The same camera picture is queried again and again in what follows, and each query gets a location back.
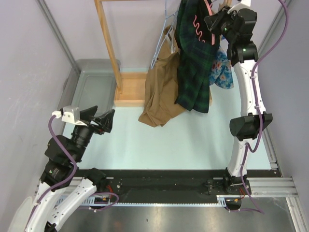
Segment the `blue floral garment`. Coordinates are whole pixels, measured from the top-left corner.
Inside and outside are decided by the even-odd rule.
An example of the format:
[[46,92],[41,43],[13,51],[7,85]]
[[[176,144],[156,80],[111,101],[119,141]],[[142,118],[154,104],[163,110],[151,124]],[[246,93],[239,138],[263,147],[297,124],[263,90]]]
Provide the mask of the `blue floral garment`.
[[226,53],[221,47],[219,47],[212,64],[209,84],[210,86],[216,85],[222,89],[232,89],[234,87],[231,61],[228,60]]

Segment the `pink plastic hanger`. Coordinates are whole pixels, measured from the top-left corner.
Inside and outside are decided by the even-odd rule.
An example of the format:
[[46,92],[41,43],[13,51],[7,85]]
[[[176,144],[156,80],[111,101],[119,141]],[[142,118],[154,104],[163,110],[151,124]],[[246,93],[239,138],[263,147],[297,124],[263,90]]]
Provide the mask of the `pink plastic hanger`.
[[209,44],[212,47],[220,46],[220,37],[210,32],[204,20],[207,16],[214,14],[211,0],[193,0],[193,28],[195,43]]

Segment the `green plaid garment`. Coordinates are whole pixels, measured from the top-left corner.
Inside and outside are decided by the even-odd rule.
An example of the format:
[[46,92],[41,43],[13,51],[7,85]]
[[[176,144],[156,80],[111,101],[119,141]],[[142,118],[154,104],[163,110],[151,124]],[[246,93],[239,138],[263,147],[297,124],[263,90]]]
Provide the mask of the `green plaid garment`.
[[178,97],[175,103],[188,111],[208,113],[210,105],[209,75],[219,48],[211,41],[198,39],[194,27],[199,8],[198,0],[182,0],[176,24],[176,42],[180,49],[180,64],[177,68]]

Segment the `light blue wire hanger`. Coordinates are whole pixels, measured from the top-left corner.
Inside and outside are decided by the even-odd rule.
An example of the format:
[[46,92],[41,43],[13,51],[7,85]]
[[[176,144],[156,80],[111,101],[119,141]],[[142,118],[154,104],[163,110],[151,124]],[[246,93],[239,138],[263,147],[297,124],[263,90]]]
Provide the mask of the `light blue wire hanger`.
[[156,49],[150,64],[150,69],[152,70],[155,66],[155,63],[158,60],[159,53],[163,47],[163,44],[165,41],[169,41],[170,44],[170,51],[173,52],[174,49],[174,42],[172,39],[169,39],[169,35],[172,31],[176,29],[176,22],[177,22],[177,16],[178,16],[178,10],[176,10],[174,13],[169,14],[168,13],[168,0],[165,0],[165,8],[164,8],[164,25],[162,27],[162,31],[158,40],[158,43],[156,45]]

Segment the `tan brown skirt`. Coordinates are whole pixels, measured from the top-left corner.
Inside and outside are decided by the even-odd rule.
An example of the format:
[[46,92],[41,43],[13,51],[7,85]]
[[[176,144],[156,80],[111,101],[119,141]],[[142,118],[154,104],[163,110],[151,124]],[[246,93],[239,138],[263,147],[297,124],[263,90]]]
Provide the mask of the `tan brown skirt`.
[[149,68],[145,81],[145,104],[139,122],[151,127],[164,126],[170,119],[186,111],[176,103],[178,97],[177,68],[180,64],[178,45],[170,53],[169,45],[162,47],[159,62]]

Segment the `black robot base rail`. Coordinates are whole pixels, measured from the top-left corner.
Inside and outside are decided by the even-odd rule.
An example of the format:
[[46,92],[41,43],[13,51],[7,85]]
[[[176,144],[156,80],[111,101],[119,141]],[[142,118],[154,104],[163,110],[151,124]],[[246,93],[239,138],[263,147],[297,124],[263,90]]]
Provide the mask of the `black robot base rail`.
[[225,170],[103,170],[106,179],[97,193],[114,193],[112,202],[126,204],[207,204],[218,195],[236,203],[251,192],[253,177],[279,177],[272,171],[250,170],[244,176],[228,177]]

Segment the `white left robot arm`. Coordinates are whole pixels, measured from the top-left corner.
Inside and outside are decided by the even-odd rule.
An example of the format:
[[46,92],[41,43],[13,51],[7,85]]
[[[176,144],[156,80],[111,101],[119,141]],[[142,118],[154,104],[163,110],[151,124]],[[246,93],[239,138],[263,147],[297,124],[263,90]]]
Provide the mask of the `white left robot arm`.
[[98,106],[85,110],[66,106],[52,112],[48,122],[51,139],[45,156],[48,162],[40,177],[32,210],[24,227],[26,232],[57,232],[72,213],[90,196],[98,195],[109,205],[112,191],[106,174],[97,168],[86,171],[80,183],[63,202],[57,201],[69,187],[78,171],[87,146],[94,134],[112,131],[115,110],[97,116]]

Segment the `beige wooden hanger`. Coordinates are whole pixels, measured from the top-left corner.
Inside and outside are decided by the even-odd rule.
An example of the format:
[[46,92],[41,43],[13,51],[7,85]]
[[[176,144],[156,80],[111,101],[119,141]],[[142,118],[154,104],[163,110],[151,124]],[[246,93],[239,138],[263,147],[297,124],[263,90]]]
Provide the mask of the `beige wooden hanger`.
[[219,3],[218,11],[223,9],[225,6],[231,7],[232,0],[223,0],[222,3]]

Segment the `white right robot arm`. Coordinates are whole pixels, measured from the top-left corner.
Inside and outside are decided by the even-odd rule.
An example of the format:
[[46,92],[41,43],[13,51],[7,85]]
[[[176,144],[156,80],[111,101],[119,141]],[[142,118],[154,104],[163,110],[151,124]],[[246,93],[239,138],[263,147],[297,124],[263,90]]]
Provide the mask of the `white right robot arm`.
[[241,113],[229,123],[234,144],[223,177],[224,191],[234,194],[245,183],[248,152],[254,153],[258,149],[263,130],[273,120],[272,114],[266,111],[259,88],[259,57],[252,41],[257,13],[251,9],[249,0],[240,0],[232,7],[222,7],[204,21],[212,34],[227,40],[227,58],[239,84]]

